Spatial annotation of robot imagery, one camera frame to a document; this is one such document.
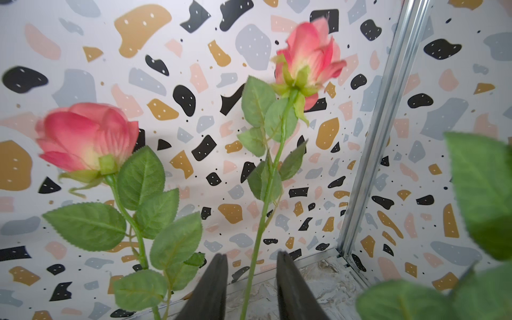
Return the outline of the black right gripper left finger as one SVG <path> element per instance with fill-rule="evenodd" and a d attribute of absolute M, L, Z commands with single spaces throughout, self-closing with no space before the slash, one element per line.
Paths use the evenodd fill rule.
<path fill-rule="evenodd" d="M 227 256 L 216 254 L 176 320 L 225 319 L 227 275 Z"/>

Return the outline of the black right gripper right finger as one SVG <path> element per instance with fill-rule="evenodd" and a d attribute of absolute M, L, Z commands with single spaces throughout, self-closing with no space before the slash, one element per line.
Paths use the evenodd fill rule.
<path fill-rule="evenodd" d="M 289 253 L 277 256 L 277 301 L 283 320 L 328 320 Z"/>

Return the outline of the pink rose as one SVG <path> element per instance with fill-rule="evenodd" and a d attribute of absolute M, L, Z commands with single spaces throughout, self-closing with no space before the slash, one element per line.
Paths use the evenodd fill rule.
<path fill-rule="evenodd" d="M 286 43 L 286 48 L 279 50 L 272 59 L 274 82 L 250 76 L 242 94 L 241 109 L 251 127 L 237 137 L 246 150 L 262 159 L 247 180 L 253 196 L 263 202 L 263 209 L 253 244 L 241 319 L 247 316 L 259 248 L 273 217 L 269 207 L 279 204 L 283 182 L 295 176 L 303 162 L 306 145 L 301 144 L 282 158 L 285 143 L 298 121 L 309 123 L 305 112 L 316 104 L 324 85 L 340 76 L 347 66 L 329 34 L 326 17 L 300 23 Z"/>
<path fill-rule="evenodd" d="M 393 202 L 382 199 L 383 280 L 357 298 L 362 319 L 511 318 L 511 147 L 470 133 L 449 132 L 445 141 L 455 198 L 442 209 L 443 233 L 454 238 L 465 229 L 477 249 L 432 241 L 426 262 L 450 262 L 464 273 L 425 286 L 418 282 L 418 266 L 407 261 L 402 278 L 392 257 L 417 238 L 415 222 L 407 217 L 398 227 L 387 214 Z"/>
<path fill-rule="evenodd" d="M 64 240 L 90 252 L 115 249 L 124 239 L 140 270 L 113 285 L 115 302 L 125 311 L 158 308 L 187 287 L 203 265 L 198 252 L 201 217 L 178 217 L 178 189 L 165 189 L 163 164 L 149 147 L 139 147 L 139 125 L 121 109 L 98 103 L 58 108 L 35 127 L 41 158 L 80 183 L 70 193 L 107 185 L 114 205 L 82 202 L 54 209 L 45 220 Z"/>

